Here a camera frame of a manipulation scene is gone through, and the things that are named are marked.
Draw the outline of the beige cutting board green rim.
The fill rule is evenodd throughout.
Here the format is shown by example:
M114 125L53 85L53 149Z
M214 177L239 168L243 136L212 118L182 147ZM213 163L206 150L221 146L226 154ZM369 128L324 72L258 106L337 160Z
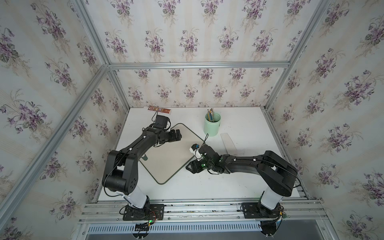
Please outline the beige cutting board green rim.
M190 147L194 144L202 144L204 140L182 123L176 124L172 130L181 132L180 141L150 148L140 158L140 163L159 185L167 183L181 170L193 158Z

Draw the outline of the green pencil cup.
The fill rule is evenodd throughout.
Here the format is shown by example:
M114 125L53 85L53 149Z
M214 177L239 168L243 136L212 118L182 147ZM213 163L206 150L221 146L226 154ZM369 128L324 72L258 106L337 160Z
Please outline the green pencil cup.
M214 113L213 121L209 121L209 114L205 115L204 122L204 134L208 134L209 137L214 137L218 134L220 124L221 124L221 115L219 113Z

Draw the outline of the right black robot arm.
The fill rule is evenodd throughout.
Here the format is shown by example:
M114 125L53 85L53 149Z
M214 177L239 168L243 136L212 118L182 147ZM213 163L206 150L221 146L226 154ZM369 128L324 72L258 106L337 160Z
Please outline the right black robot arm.
M194 144L190 152L196 158L186 169L192 174L204 170L218 175L247 173L262 177L268 188L263 192L259 205L270 211L275 210L283 197L290 197L295 188L298 170L273 151L251 157L219 155L210 146Z

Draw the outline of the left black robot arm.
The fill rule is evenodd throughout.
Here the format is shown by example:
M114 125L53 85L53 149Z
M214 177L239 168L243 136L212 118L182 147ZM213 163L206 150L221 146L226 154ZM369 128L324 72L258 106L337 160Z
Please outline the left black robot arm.
M150 148L181 140L180 131L171 130L170 127L170 119L158 115L130 145L119 151L110 151L102 178L103 189L117 193L116 197L123 197L130 207L144 210L149 197L137 186L138 162Z

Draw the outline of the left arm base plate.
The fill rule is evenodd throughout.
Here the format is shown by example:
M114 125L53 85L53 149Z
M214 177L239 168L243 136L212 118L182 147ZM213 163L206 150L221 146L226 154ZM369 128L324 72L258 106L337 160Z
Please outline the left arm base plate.
M143 209L126 206L121 212L124 221L160 221L164 218L163 204L150 204Z

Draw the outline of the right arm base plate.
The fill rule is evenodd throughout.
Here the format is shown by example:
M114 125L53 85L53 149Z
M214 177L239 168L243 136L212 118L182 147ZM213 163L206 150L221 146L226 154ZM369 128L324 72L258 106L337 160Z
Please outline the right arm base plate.
M277 206L270 210L264 207L260 202L257 203L242 203L240 210L243 212L246 219L279 219L283 214L284 208L277 204Z

